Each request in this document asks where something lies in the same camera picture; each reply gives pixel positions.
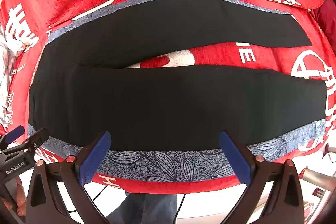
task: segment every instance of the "person's leg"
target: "person's leg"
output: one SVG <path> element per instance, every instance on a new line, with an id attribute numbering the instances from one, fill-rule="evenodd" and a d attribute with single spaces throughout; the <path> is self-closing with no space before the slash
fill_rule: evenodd
<path id="1" fill-rule="evenodd" d="M 111 224 L 140 224 L 145 194 L 126 193 L 121 205 L 110 213 L 106 219 Z"/>
<path id="2" fill-rule="evenodd" d="M 172 224 L 177 195 L 145 194 L 141 224 Z"/>

